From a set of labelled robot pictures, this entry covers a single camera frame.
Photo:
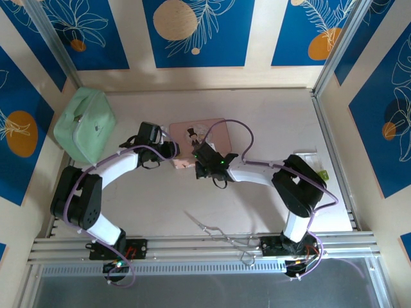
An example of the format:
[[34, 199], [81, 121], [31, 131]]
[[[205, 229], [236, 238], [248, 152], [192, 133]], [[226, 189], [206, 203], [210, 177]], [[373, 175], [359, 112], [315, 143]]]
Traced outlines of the pink tin with wedding couple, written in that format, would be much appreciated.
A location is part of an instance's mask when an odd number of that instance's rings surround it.
[[[179, 158], [192, 158], [192, 151], [195, 146], [202, 142], [210, 127], [221, 120], [207, 119], [170, 124], [170, 135], [180, 148]], [[223, 155], [231, 152], [231, 142], [226, 123], [213, 126], [206, 136], [206, 142]]]

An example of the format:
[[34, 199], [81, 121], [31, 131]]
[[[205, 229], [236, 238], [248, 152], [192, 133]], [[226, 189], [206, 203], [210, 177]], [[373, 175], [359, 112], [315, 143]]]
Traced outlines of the metal forceps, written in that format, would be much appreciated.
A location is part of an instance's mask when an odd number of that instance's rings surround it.
[[248, 236], [246, 239], [238, 239], [236, 237], [226, 234], [219, 227], [211, 227], [201, 223], [197, 218], [192, 216], [189, 212], [184, 211], [185, 215], [194, 222], [203, 232], [205, 232], [212, 240], [220, 241], [232, 246], [235, 250], [241, 253], [240, 262], [246, 267], [254, 267], [256, 264], [256, 254], [255, 250], [257, 247], [257, 238], [252, 235]]

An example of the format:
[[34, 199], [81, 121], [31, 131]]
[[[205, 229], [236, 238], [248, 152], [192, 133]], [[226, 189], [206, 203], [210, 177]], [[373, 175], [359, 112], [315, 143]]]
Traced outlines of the mint green zip pouch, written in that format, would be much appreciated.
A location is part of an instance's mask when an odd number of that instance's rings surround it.
[[53, 134], [73, 160], [95, 164], [115, 125], [116, 118], [105, 93], [80, 87], [59, 117]]

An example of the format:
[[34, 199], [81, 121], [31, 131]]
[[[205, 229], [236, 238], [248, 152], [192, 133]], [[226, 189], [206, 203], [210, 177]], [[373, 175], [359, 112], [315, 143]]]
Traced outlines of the aluminium front rail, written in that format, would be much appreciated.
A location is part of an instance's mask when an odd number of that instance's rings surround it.
[[[194, 261], [238, 261], [245, 254], [248, 261], [253, 256], [257, 261], [264, 259], [266, 244], [260, 244], [263, 234], [234, 235], [248, 245], [229, 244], [212, 239], [209, 235], [159, 236], [147, 238], [146, 261], [148, 262], [194, 262]], [[319, 252], [325, 258], [379, 257], [380, 248], [372, 232], [319, 232], [317, 237], [323, 248]], [[39, 238], [34, 240], [28, 264], [85, 263], [89, 261], [91, 243], [85, 237]]]

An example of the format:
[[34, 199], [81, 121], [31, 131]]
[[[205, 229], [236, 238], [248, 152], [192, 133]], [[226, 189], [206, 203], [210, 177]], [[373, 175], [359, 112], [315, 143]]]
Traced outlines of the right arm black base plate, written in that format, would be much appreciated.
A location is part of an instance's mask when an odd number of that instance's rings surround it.
[[316, 256], [319, 254], [317, 240], [305, 234], [301, 241], [294, 242], [285, 235], [270, 235], [259, 238], [259, 247], [264, 257]]

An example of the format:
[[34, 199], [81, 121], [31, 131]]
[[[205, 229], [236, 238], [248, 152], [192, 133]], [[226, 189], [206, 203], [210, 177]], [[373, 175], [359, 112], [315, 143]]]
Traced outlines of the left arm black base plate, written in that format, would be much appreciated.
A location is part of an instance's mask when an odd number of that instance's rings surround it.
[[[120, 239], [114, 247], [128, 260], [141, 260], [146, 257], [147, 243], [146, 239]], [[89, 250], [90, 260], [119, 259], [119, 255], [99, 243], [87, 243], [85, 248]]]

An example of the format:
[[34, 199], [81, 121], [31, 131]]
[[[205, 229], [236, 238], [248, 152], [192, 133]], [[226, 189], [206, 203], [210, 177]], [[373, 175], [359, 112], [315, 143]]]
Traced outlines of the aluminium right side rail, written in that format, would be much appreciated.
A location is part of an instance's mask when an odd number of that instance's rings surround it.
[[337, 151], [337, 146], [333, 138], [331, 127], [329, 125], [329, 121], [322, 107], [319, 95], [313, 89], [311, 89], [310, 94], [311, 94], [311, 99], [312, 99], [313, 106], [314, 106], [314, 109], [317, 115], [317, 119], [319, 120], [319, 125], [321, 127], [322, 134], [323, 134], [323, 137], [324, 137], [327, 149], [328, 149], [328, 153], [329, 153], [331, 164], [333, 166], [333, 170], [334, 170], [337, 182], [338, 182], [338, 186], [340, 188], [342, 200], [344, 201], [347, 213], [349, 214], [350, 222], [352, 223], [354, 231], [361, 231], [362, 228], [360, 224], [358, 223], [356, 214], [354, 212], [353, 196], [351, 194], [351, 190], [349, 188], [343, 167], [341, 165], [340, 157]]

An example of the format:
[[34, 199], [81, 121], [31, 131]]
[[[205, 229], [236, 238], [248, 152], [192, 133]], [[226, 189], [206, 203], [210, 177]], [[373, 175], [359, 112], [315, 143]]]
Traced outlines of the aluminium left corner post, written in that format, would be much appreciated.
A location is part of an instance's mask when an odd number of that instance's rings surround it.
[[77, 74], [76, 67], [51, 21], [42, 9], [41, 4], [37, 0], [22, 0], [22, 3], [44, 42], [47, 44], [49, 50], [62, 68], [64, 74], [73, 84], [73, 87], [76, 89], [82, 87], [83, 83]]

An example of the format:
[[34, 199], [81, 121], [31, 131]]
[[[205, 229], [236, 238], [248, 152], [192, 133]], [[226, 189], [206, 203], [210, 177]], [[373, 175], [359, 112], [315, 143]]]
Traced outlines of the aluminium corner post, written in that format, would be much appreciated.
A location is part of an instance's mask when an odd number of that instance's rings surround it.
[[347, 17], [346, 23], [337, 38], [336, 44], [331, 50], [329, 57], [320, 72], [319, 78], [312, 88], [314, 98], [319, 99], [320, 95], [326, 88], [329, 79], [334, 74], [336, 66], [340, 63], [342, 56], [352, 41], [352, 38], [361, 24], [363, 17], [367, 13], [371, 3], [372, 0], [355, 1], [354, 8]]
[[62, 68], [64, 74], [73, 84], [73, 87], [76, 89], [82, 87], [83, 83], [77, 74], [76, 67], [51, 21], [42, 9], [41, 4], [37, 0], [22, 0], [22, 3], [44, 42], [47, 44], [49, 50]]

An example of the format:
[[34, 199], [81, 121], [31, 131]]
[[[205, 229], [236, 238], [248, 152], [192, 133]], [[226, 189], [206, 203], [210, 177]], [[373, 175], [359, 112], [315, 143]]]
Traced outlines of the aluminium right corner post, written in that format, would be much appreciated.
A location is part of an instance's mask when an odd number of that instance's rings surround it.
[[320, 95], [326, 88], [329, 79], [334, 74], [336, 66], [340, 63], [342, 56], [352, 41], [352, 38], [361, 24], [363, 17], [367, 13], [371, 3], [372, 0], [355, 1], [354, 8], [347, 17], [346, 23], [337, 38], [336, 44], [331, 50], [329, 57], [320, 72], [319, 78], [312, 88], [314, 98], [319, 99]]

